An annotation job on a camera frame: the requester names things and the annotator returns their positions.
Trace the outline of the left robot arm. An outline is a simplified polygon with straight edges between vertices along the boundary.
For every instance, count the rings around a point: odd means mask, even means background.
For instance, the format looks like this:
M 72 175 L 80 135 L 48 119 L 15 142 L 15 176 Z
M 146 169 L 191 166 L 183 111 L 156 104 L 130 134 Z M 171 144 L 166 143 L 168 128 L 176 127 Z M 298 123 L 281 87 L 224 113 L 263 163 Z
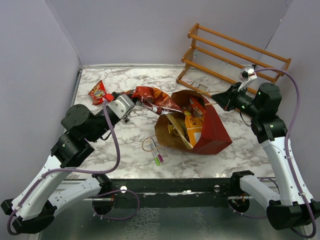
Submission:
M 65 132 L 51 149 L 42 169 L 16 198 L 1 203 L 9 216 L 10 235 L 36 234 L 47 228 L 67 208 L 86 198 L 103 198 L 118 193 L 107 177 L 120 163 L 120 147 L 114 131 L 121 120 L 128 120 L 135 100 L 128 92 L 112 93 L 115 99 L 104 101 L 103 109 L 93 114 L 85 105 L 75 104 L 61 120 Z M 116 148 L 116 162 L 109 170 L 89 171 L 79 166 L 94 152 L 91 142 L 110 133 Z

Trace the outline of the red cheez-it snack bag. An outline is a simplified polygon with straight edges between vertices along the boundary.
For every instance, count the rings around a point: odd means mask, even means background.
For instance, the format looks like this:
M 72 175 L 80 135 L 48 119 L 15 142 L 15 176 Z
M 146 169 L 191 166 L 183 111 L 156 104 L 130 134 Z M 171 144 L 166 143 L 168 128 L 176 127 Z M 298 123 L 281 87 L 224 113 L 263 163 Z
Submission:
M 88 93 L 94 106 L 102 104 L 106 94 L 107 92 L 102 80 L 100 80 Z

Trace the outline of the red doritos chip bag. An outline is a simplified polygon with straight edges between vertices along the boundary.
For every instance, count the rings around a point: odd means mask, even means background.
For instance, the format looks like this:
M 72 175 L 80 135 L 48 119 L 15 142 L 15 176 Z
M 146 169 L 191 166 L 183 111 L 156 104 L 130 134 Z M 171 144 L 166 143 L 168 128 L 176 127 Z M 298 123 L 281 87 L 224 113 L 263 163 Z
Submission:
M 159 116 L 182 113 L 182 109 L 167 93 L 155 87 L 137 86 L 130 98 L 137 106 Z

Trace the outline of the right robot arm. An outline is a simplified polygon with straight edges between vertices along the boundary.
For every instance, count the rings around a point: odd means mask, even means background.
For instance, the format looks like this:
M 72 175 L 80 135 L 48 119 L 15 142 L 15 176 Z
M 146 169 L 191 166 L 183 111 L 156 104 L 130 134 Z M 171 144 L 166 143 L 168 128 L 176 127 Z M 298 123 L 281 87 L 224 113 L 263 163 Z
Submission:
M 229 189 L 236 195 L 253 197 L 265 210 L 267 219 L 276 230 L 306 226 L 320 216 L 320 203 L 306 187 L 286 139 L 287 127 L 277 115 L 282 96 L 273 83 L 263 83 L 254 98 L 241 89 L 241 82 L 227 91 L 213 94 L 224 111 L 238 109 L 251 118 L 251 130 L 271 163 L 279 192 L 263 184 L 250 171 L 234 172 Z

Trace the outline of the red brown paper bag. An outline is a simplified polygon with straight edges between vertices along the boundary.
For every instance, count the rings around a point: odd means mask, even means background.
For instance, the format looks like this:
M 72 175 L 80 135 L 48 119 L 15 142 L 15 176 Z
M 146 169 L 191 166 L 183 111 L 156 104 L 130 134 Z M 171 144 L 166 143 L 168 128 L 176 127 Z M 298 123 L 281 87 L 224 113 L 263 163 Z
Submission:
M 180 90 L 169 96 L 181 108 L 182 113 L 158 115 L 154 131 L 155 137 L 161 146 L 200 155 L 216 155 L 232 143 L 217 111 L 200 93 L 191 90 Z M 194 97 L 205 109 L 205 114 L 201 117 L 201 137 L 194 147 L 190 144 L 185 125 L 185 117 L 193 116 L 190 97 Z M 173 125 L 181 124 L 184 135 L 169 134 L 168 123 Z

